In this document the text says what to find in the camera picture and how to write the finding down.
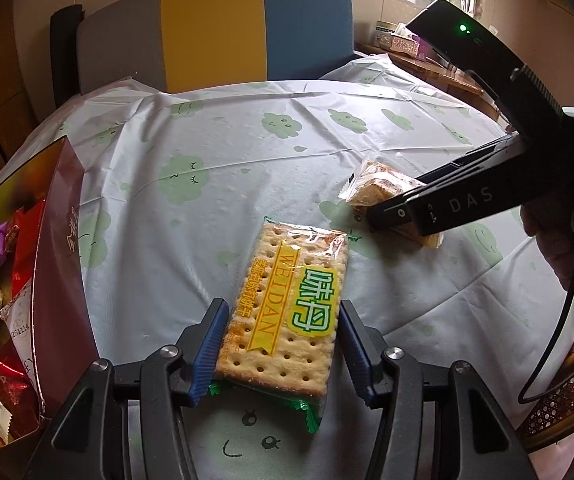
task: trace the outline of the plastic wrap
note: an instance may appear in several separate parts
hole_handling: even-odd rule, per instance
[[[318,428],[347,265],[347,235],[266,220],[216,376],[282,397]]]
[[[368,156],[350,176],[338,198],[345,200],[347,204],[360,213],[364,213],[369,206],[402,195],[420,186],[424,186],[424,184],[419,180]],[[412,222],[397,226],[394,231],[426,247],[438,248],[442,243],[442,233],[420,236]]]

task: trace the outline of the plastic bag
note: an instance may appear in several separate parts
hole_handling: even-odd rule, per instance
[[[350,176],[338,198],[345,200],[354,209],[364,213],[366,208],[379,204],[424,186],[422,182],[375,160],[374,156],[363,159],[360,167]],[[420,236],[414,224],[409,222],[394,228],[394,231],[426,247],[437,249],[442,243],[442,233]]]

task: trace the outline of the gift bag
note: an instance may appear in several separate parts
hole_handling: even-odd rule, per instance
[[[78,253],[84,169],[67,137],[0,185],[0,479],[98,358]]]

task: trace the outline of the cable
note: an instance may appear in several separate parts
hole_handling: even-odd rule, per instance
[[[542,352],[542,356],[540,357],[540,361],[538,361],[538,364],[534,368],[529,379],[527,379],[527,382],[525,383],[525,385],[522,387],[522,390],[518,394],[518,402],[520,404],[529,404],[530,402],[533,402],[534,400],[538,400],[541,397],[546,397],[546,396],[550,395],[551,393],[556,391],[558,388],[563,386],[563,384],[565,384],[569,379],[571,379],[574,376],[574,372],[573,372],[573,373],[569,374],[569,376],[566,377],[563,381],[560,381],[558,384],[556,384],[555,386],[552,386],[551,388],[548,388],[544,392],[537,394],[537,395],[534,395],[534,396],[531,396],[531,397],[525,398],[527,390],[529,390],[531,388],[532,384],[534,383],[534,381],[536,380],[536,378],[538,377],[538,375],[542,371],[542,368],[545,366],[545,363],[549,359],[549,356],[551,355],[551,352],[553,351],[554,346],[558,342],[558,338],[560,338],[560,334],[563,331],[564,324],[566,323],[567,317],[569,316],[569,311],[571,310],[571,304],[572,304],[573,300],[574,300],[574,268],[572,270],[569,288],[567,290],[566,298],[564,298],[564,305],[563,305],[562,311],[560,312],[560,318],[558,319],[558,324],[556,325],[554,333],[551,335],[551,339],[549,339],[549,343],[547,344],[545,351]]]

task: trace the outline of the gray panel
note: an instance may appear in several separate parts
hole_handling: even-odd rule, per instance
[[[78,27],[81,92],[124,77],[166,91],[160,0],[121,0]]]

